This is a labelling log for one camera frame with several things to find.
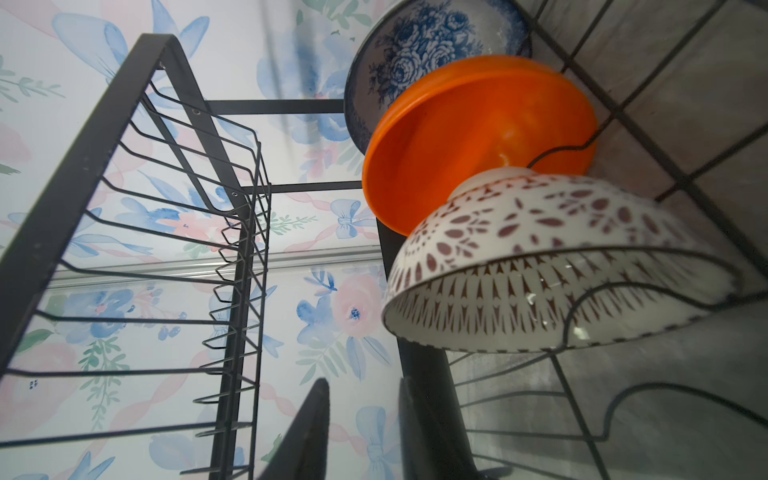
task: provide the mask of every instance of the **floral wallpaper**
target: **floral wallpaper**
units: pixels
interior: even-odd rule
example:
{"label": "floral wallpaper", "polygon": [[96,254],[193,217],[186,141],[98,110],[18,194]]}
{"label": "floral wallpaper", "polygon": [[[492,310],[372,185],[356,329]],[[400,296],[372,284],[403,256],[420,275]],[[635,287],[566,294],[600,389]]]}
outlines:
{"label": "floral wallpaper", "polygon": [[[208,99],[341,98],[360,42],[392,3],[38,0],[32,8],[22,0],[0,0],[0,254],[141,32],[175,34]],[[159,94],[174,96],[162,71],[153,80]],[[158,92],[147,90],[158,110],[186,120],[183,111]],[[266,167],[275,184],[361,178],[362,154],[349,139],[342,114],[234,120],[253,128],[263,141]],[[133,122],[139,131],[159,133],[141,107]],[[200,148],[193,131],[172,121],[165,124],[179,144]],[[255,146],[248,130],[225,121],[218,121],[217,127],[223,137]],[[139,156],[178,165],[170,149],[131,127],[123,142],[130,151],[120,147],[115,151],[105,175],[111,185],[203,205],[185,175]],[[233,153],[230,147],[233,162],[248,165],[247,159],[239,160],[243,151]],[[195,154],[186,156],[197,173],[213,176],[210,162]],[[221,187],[204,182],[204,189],[215,207],[228,206]],[[219,218],[130,197],[106,184],[88,209],[104,220],[198,240],[213,241],[223,228]],[[353,190],[276,195],[270,222],[275,233],[271,247],[276,251],[377,241],[373,216],[362,193]],[[68,257],[78,266],[213,255],[215,247],[158,242],[85,217],[68,249]]]}
{"label": "floral wallpaper", "polygon": [[[402,477],[397,416],[402,370],[396,339],[380,321],[385,285],[381,263],[270,271],[257,471],[272,458],[312,381],[325,377],[331,392],[328,478]],[[251,298],[261,295],[254,290]],[[51,289],[41,302],[45,312],[59,316],[226,321],[228,312],[217,311],[223,305],[209,285],[169,281]],[[14,368],[114,375],[6,376],[0,382],[0,440],[211,422],[215,406],[192,400],[217,393],[219,377],[120,373],[216,361],[223,358],[215,347],[223,346],[218,337],[225,332],[223,325],[70,323],[37,316],[12,360]],[[250,335],[257,339],[255,329]],[[252,376],[256,358],[246,358],[244,371]],[[253,393],[245,392],[241,418],[251,417],[252,405]],[[136,478],[136,472],[176,478],[180,470],[209,465],[211,437],[194,433],[0,449],[0,478],[112,480]],[[245,431],[237,436],[236,465],[246,464],[249,452]]]}

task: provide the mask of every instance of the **wire grid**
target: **wire grid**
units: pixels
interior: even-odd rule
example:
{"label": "wire grid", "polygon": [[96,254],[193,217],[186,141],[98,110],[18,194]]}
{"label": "wire grid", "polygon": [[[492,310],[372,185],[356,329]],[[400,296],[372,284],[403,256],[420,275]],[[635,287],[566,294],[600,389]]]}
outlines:
{"label": "wire grid", "polygon": [[[137,47],[134,49],[141,50],[142,38],[137,43]],[[166,54],[168,52],[175,54],[176,58],[186,59],[184,53],[181,51],[180,46],[176,42],[170,42],[167,45]],[[100,103],[105,102],[106,98],[114,90],[118,94],[122,94],[121,80],[127,77],[130,72],[126,73],[122,69],[118,72],[116,78],[112,81],[108,92],[104,95],[104,98]],[[174,79],[171,79],[171,83],[174,84],[174,88],[178,91],[178,85],[174,83]],[[259,384],[260,384],[260,370],[261,370],[261,344],[263,341],[263,314],[264,305],[266,300],[266,272],[268,261],[268,246],[270,241],[270,223],[269,218],[271,214],[271,192],[270,183],[266,174],[264,161],[261,154],[261,143],[258,140],[257,134],[252,129],[245,127],[241,124],[223,118],[221,116],[211,114],[209,111],[202,110],[200,108],[203,102],[195,102],[197,105],[180,101],[176,98],[169,97],[158,91],[152,81],[148,82],[148,87],[154,91],[155,94],[163,98],[166,102],[173,102],[181,109],[187,109],[187,112],[191,113],[199,118],[208,117],[211,119],[210,125],[213,125],[212,119],[216,118],[217,121],[227,122],[238,128],[243,128],[249,131],[253,135],[253,139],[256,141],[256,148],[250,148],[246,145],[237,143],[225,137],[220,136],[210,128],[204,128],[194,125],[194,122],[187,123],[186,121],[179,120],[166,114],[162,114],[157,111],[156,106],[152,103],[149,96],[143,93],[138,98],[140,107],[136,110],[136,115],[141,114],[138,110],[144,109],[149,115],[152,123],[160,133],[160,137],[142,131],[131,118],[127,120],[127,130],[132,131],[140,137],[146,138],[155,144],[162,144],[164,147],[170,148],[173,152],[176,160],[180,166],[169,164],[166,161],[159,160],[155,157],[146,154],[140,154],[123,141],[124,135],[121,133],[119,138],[111,139],[118,145],[117,149],[122,149],[126,153],[133,157],[140,158],[151,164],[161,167],[164,171],[171,174],[171,171],[185,174],[189,180],[193,183],[195,190],[197,191],[200,199],[203,201],[205,207],[198,207],[186,203],[181,203],[174,200],[169,200],[164,197],[158,197],[141,193],[135,190],[130,190],[123,187],[117,187],[111,183],[105,176],[106,164],[104,170],[101,173],[100,185],[106,187],[109,190],[126,194],[131,197],[141,198],[145,200],[151,200],[158,202],[159,204],[171,205],[175,207],[181,207],[186,210],[194,210],[202,214],[206,214],[213,218],[222,219],[222,227],[220,230],[220,240],[200,240],[193,237],[182,237],[175,233],[167,233],[156,230],[151,230],[143,227],[136,227],[119,221],[111,221],[100,218],[100,216],[92,213],[87,208],[81,211],[83,218],[90,218],[96,223],[106,225],[112,228],[122,230],[132,230],[138,233],[145,233],[150,238],[162,240],[172,239],[181,240],[185,243],[194,243],[196,245],[203,245],[218,251],[222,260],[214,273],[210,273],[204,276],[197,277],[180,277],[180,276],[168,276],[168,275],[154,275],[149,273],[136,273],[128,271],[116,271],[108,268],[83,268],[73,264],[71,261],[64,260],[63,254],[58,263],[67,270],[71,270],[77,273],[95,276],[109,276],[120,277],[128,280],[163,280],[167,282],[182,282],[182,283],[205,283],[214,285],[214,295],[220,303],[225,306],[217,310],[210,312],[210,319],[154,319],[154,318],[108,318],[104,316],[89,317],[89,316],[63,316],[54,315],[44,311],[41,306],[37,305],[33,314],[29,315],[26,319],[25,325],[31,320],[33,316],[40,316],[45,319],[49,319],[55,322],[65,323],[140,323],[146,325],[159,325],[159,324],[177,324],[177,325],[211,325],[211,326],[226,326],[227,331],[219,336],[214,336],[203,341],[208,349],[220,349],[224,351],[222,359],[206,363],[196,368],[168,368],[168,369],[118,369],[118,370],[81,370],[81,371],[28,371],[24,369],[5,368],[4,374],[10,376],[21,376],[28,378],[51,378],[51,377],[89,377],[89,378],[104,378],[106,382],[107,377],[126,377],[126,376],[158,376],[158,375],[173,375],[173,374],[207,374],[213,376],[220,376],[220,389],[218,392],[208,396],[203,396],[195,399],[193,402],[196,404],[206,405],[213,404],[217,406],[217,420],[216,422],[198,422],[188,423],[181,425],[164,425],[155,426],[142,429],[124,429],[124,430],[111,430],[106,432],[91,432],[91,433],[79,433],[72,435],[56,435],[44,438],[33,439],[16,439],[0,442],[0,449],[6,449],[11,447],[21,446],[33,446],[44,445],[58,442],[75,442],[84,440],[96,440],[96,439],[112,439],[116,437],[124,437],[128,435],[147,435],[157,434],[164,432],[180,432],[185,430],[202,430],[198,432],[196,437],[204,437],[212,435],[214,437],[213,450],[211,452],[210,466],[204,468],[194,468],[180,472],[182,475],[194,474],[194,473],[208,473],[211,479],[218,478],[237,478],[241,475],[248,474],[248,478],[253,478],[255,460],[255,446],[256,446],[256,430],[257,430],[257,412],[259,401]],[[189,91],[189,85],[183,85],[185,90]],[[104,119],[96,118],[92,116],[86,125],[84,126],[80,135],[93,134],[99,132],[99,124]],[[203,150],[187,147],[179,144],[174,139],[174,136],[170,132],[169,125],[175,124],[179,127],[189,128],[194,131],[200,138],[200,142],[205,145],[204,142],[219,142],[219,144],[228,144],[236,149],[241,149],[252,160],[252,167],[244,167],[243,165],[236,164],[227,158],[227,152],[223,147],[219,152],[224,152],[222,155],[212,155],[204,147]],[[220,169],[223,168],[226,172],[229,169],[232,173],[229,178],[234,179],[235,182],[226,182],[221,179],[208,177],[203,174],[197,173],[187,161],[187,157],[184,155],[193,154],[199,157],[207,159],[210,162],[210,166],[217,171],[219,177],[221,177]],[[63,164],[71,162],[71,152],[63,160]],[[237,180],[237,176],[234,175],[233,169],[237,169],[242,173],[241,176],[247,177],[246,184],[243,185]],[[204,184],[213,185],[215,187],[223,187],[228,199],[230,200],[230,209],[221,210],[216,208],[209,198],[209,194],[204,189]],[[62,208],[64,208],[66,200],[63,200]],[[17,238],[17,242],[30,242],[34,239]],[[37,296],[35,299],[30,300],[27,298],[19,299],[19,302],[35,302],[39,301],[42,295]],[[249,312],[255,317],[255,323],[248,325]],[[251,339],[247,333],[251,329],[256,330],[256,341]],[[243,359],[248,356],[256,356],[257,367],[255,372],[243,371]],[[253,391],[253,416],[250,421],[238,421],[238,415],[240,410],[240,394],[243,392]],[[234,452],[235,452],[235,438],[237,430],[250,429],[250,457],[246,465],[233,466]]]}
{"label": "wire grid", "polygon": [[[640,146],[642,146],[642,148],[645,149],[645,151],[656,161],[656,163],[674,179],[674,185],[666,189],[663,193],[657,195],[655,198],[655,201],[661,202],[678,191],[684,192],[698,206],[698,208],[710,220],[712,220],[715,223],[718,230],[720,230],[728,238],[728,240],[744,255],[744,257],[746,257],[749,260],[751,265],[754,266],[763,277],[768,278],[768,260],[766,259],[766,257],[756,248],[754,243],[748,239],[746,234],[744,234],[744,232],[742,232],[723,213],[723,211],[694,183],[694,181],[697,178],[701,177],[706,172],[712,170],[716,166],[721,165],[724,161],[728,160],[729,158],[732,158],[735,154],[739,153],[744,148],[750,146],[759,138],[761,138],[763,135],[768,133],[768,122],[760,125],[758,128],[751,131],[749,134],[742,137],[738,141],[734,142],[733,144],[731,144],[729,147],[727,147],[720,153],[714,155],[711,159],[706,161],[703,165],[698,167],[696,170],[692,171],[690,174],[686,174],[684,170],[672,160],[672,157],[663,148],[661,148],[661,146],[658,143],[656,143],[651,138],[651,136],[648,133],[646,133],[638,125],[638,123],[636,123],[626,113],[626,109],[627,107],[629,107],[632,101],[637,99],[638,96],[643,91],[645,91],[648,88],[648,86],[654,81],[654,79],[656,79],[661,74],[661,72],[685,49],[685,47],[690,44],[690,42],[696,37],[697,33],[699,33],[701,29],[712,19],[712,17],[715,16],[715,14],[718,13],[718,11],[726,4],[727,0],[716,0],[704,12],[704,14],[701,15],[694,22],[694,24],[690,27],[690,29],[680,38],[680,40],[672,47],[672,49],[659,61],[659,63],[651,70],[650,74],[648,74],[640,82],[640,84],[621,102],[614,100],[608,94],[608,92],[603,87],[601,87],[601,85],[594,79],[594,77],[592,77],[586,71],[586,69],[580,66],[579,63],[575,60],[579,51],[582,49],[582,47],[584,47],[584,44],[590,38],[590,36],[595,31],[600,21],[605,16],[608,9],[611,7],[611,4],[614,3],[614,0],[605,0],[605,2],[602,4],[600,9],[598,10],[597,14],[592,19],[587,29],[579,38],[573,50],[570,52],[566,51],[566,49],[563,48],[553,38],[553,36],[546,31],[546,29],[540,23],[541,15],[547,8],[549,0],[542,0],[541,4],[538,6],[538,8],[536,9],[536,12],[533,15],[528,13],[521,5],[519,5],[517,1],[515,0],[511,0],[511,1],[512,3],[515,4],[515,6],[518,8],[518,10],[521,12],[522,16],[525,18],[526,22],[528,23],[528,37],[522,44],[526,45],[530,41],[531,36],[533,34],[536,34],[564,62],[564,65],[561,69],[561,73],[565,73],[567,70],[571,70],[578,77],[578,79],[584,83],[584,85],[589,89],[589,91],[608,109],[608,113],[609,113],[608,117],[600,124],[598,129],[594,132],[594,134],[589,138],[589,140],[586,143],[582,145],[561,146],[561,147],[553,148],[549,151],[545,151],[544,153],[536,157],[533,161],[531,161],[528,167],[529,168],[533,167],[539,161],[542,161],[543,159],[545,159],[548,155],[554,154],[559,151],[581,151],[590,147],[606,131],[606,129],[609,127],[609,125],[611,125],[612,122],[618,121],[622,126],[624,126],[627,132],[629,132],[629,134],[631,134],[631,136],[640,144]],[[735,412],[737,415],[741,415],[742,417],[749,419],[752,422],[755,422],[757,425],[760,425],[765,429],[768,429],[768,419],[766,419],[765,417],[762,417],[760,414],[752,410],[749,410],[744,406],[741,406],[735,402],[731,402],[730,400],[725,399],[721,396],[714,395],[711,392],[706,392],[701,389],[696,389],[693,387],[683,386],[683,385],[669,383],[669,382],[647,382],[647,383],[641,383],[641,384],[631,386],[619,392],[610,401],[610,403],[606,408],[606,411],[604,414],[602,432],[600,432],[599,434],[593,434],[588,427],[586,419],[582,413],[581,407],[579,406],[578,401],[576,400],[574,393],[569,385],[568,379],[566,378],[565,373],[561,367],[561,364],[558,360],[558,354],[564,352],[567,349],[573,348],[572,346],[568,345],[568,334],[569,334],[568,324],[569,324],[569,321],[574,317],[579,306],[585,300],[588,300],[591,296],[593,296],[594,294],[598,293],[601,290],[624,288],[624,287],[653,290],[658,293],[662,293],[664,295],[673,296],[682,302],[688,303],[690,305],[695,305],[710,313],[715,313],[715,312],[726,310],[735,306],[753,303],[753,302],[768,298],[768,290],[766,290],[758,293],[753,293],[747,296],[742,296],[740,298],[731,298],[723,303],[719,303],[716,305],[704,305],[696,302],[691,298],[681,296],[680,294],[675,293],[672,290],[659,288],[658,286],[647,285],[642,283],[635,283],[635,282],[611,283],[611,284],[595,287],[594,289],[587,291],[582,297],[577,299],[572,305],[572,307],[570,308],[566,316],[566,320],[564,322],[564,335],[563,335],[563,340],[560,346],[555,347],[549,351],[546,351],[541,355],[536,356],[533,359],[527,359],[510,368],[503,369],[502,371],[489,373],[487,375],[471,378],[462,382],[454,382],[454,388],[459,386],[467,386],[473,383],[481,382],[482,380],[508,375],[512,372],[516,372],[518,370],[523,370],[526,367],[533,366],[534,364],[537,364],[539,362],[549,361],[555,371],[555,374],[558,377],[558,381],[561,386],[561,391],[507,392],[499,395],[489,396],[482,399],[477,399],[472,402],[467,402],[463,405],[460,405],[459,407],[461,409],[464,409],[469,406],[474,406],[474,405],[487,403],[487,402],[494,402],[500,399],[520,397],[520,396],[550,396],[550,397],[565,398],[567,399],[568,404],[571,408],[571,411],[574,414],[575,421],[578,425],[579,430],[581,431],[581,434],[565,435],[565,434],[558,434],[558,433],[513,432],[513,431],[506,431],[506,430],[487,430],[487,429],[466,429],[466,432],[489,434],[489,435],[503,435],[508,437],[529,437],[529,438],[537,438],[537,439],[559,439],[559,440],[572,440],[576,442],[583,442],[587,446],[588,451],[590,452],[590,456],[594,462],[594,465],[600,477],[603,480],[609,480],[610,475],[601,457],[601,454],[598,451],[597,443],[606,442],[608,440],[611,434],[611,422],[614,418],[614,413],[616,411],[616,408],[625,399],[639,392],[645,392],[648,390],[665,389],[665,390],[670,390],[675,392],[681,392],[690,396],[696,396],[697,398],[706,399],[717,405],[723,406],[724,408],[729,409],[732,412]],[[460,363],[474,355],[478,355],[478,354],[466,353],[465,355],[462,355],[458,358],[453,359],[449,363],[449,366],[454,366],[457,363]],[[475,458],[480,458],[480,459],[491,461],[491,462],[497,462],[503,465],[507,465],[509,467],[519,468],[521,470],[532,472],[538,475],[543,475],[549,478],[572,480],[571,477],[560,475],[554,472],[548,472],[539,468],[531,467],[529,465],[510,462],[510,461],[504,460],[503,458],[496,458],[488,455],[480,455],[475,453],[472,453],[472,456]]]}

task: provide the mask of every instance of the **blue floral plate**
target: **blue floral plate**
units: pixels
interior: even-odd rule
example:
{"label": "blue floral plate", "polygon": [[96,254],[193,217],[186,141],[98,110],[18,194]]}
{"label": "blue floral plate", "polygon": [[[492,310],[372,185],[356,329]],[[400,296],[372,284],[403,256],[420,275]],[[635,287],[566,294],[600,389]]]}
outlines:
{"label": "blue floral plate", "polygon": [[478,55],[531,56],[528,26],[508,0],[405,0],[368,34],[349,70],[344,116],[366,152],[389,106],[430,71]]}

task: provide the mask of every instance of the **blue bow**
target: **blue bow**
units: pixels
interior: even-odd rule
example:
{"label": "blue bow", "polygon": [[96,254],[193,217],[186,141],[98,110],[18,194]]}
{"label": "blue bow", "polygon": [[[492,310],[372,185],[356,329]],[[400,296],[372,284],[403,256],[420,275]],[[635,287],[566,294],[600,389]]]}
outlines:
{"label": "blue bow", "polygon": [[339,226],[336,228],[336,236],[338,238],[354,238],[357,237],[357,229],[355,227],[375,227],[376,219],[370,218],[373,216],[371,210],[366,207],[360,212],[357,210],[360,208],[360,200],[334,200],[331,202],[331,211],[339,218]]}
{"label": "blue bow", "polygon": [[394,480],[395,474],[389,464],[401,462],[399,423],[395,422],[391,431],[385,435],[385,421],[386,413],[378,406],[362,407],[355,418],[360,435],[368,442],[368,459],[371,461],[368,480]]}

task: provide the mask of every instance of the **gray marble surface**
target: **gray marble surface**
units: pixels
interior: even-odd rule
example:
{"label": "gray marble surface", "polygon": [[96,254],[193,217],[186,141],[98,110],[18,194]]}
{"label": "gray marble surface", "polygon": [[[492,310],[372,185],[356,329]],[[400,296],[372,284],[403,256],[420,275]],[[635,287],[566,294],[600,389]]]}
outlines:
{"label": "gray marble surface", "polygon": [[[540,0],[521,2],[535,12]],[[566,49],[602,6],[602,0],[551,0],[542,24]],[[616,0],[577,56],[610,93],[623,101],[713,3],[700,0]],[[559,70],[562,62],[534,36],[534,58]],[[607,111],[592,100],[599,121]],[[731,0],[627,108],[628,114],[687,173],[768,121],[768,13]],[[697,186],[768,253],[768,137],[697,180]],[[600,137],[591,176],[645,197],[674,181],[614,122]],[[728,239],[684,193],[663,203],[688,222],[718,255],[744,273],[746,291],[768,288]],[[603,429],[608,403],[642,382],[673,382],[712,392],[768,416],[768,302],[742,306],[666,335],[558,358],[592,433]],[[449,359],[462,354],[449,353]],[[524,362],[522,355],[473,355],[452,367],[456,382]],[[460,403],[523,390],[561,391],[549,361],[508,375],[459,386]],[[467,429],[575,434],[580,429],[567,399],[518,396],[462,409]],[[600,478],[583,442],[470,433],[473,452],[503,458],[508,478]],[[621,403],[613,429],[597,448],[613,480],[768,478],[768,430],[706,400],[669,390],[638,393]],[[481,468],[498,463],[478,459]]]}

